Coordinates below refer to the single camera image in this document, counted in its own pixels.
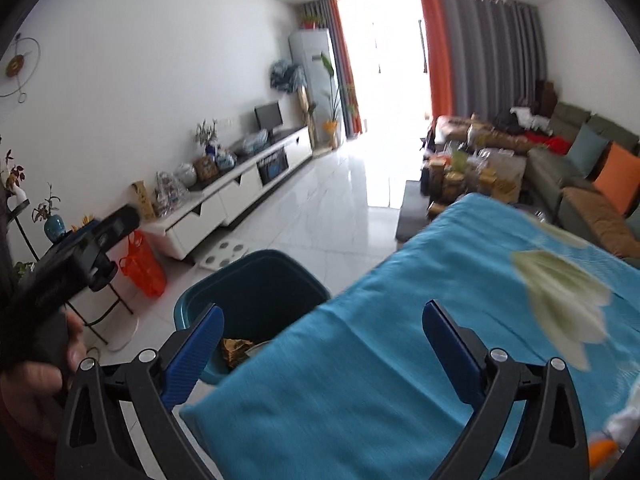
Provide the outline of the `person's left hand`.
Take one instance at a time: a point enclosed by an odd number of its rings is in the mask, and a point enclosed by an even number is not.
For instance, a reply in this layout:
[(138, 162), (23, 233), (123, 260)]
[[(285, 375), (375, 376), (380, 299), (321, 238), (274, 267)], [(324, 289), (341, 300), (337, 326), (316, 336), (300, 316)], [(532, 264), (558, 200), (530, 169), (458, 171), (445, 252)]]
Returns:
[(1, 375), (1, 396), (9, 415), (21, 428), (55, 440), (60, 431), (62, 410), (53, 400), (72, 380), (46, 363), (24, 362)]

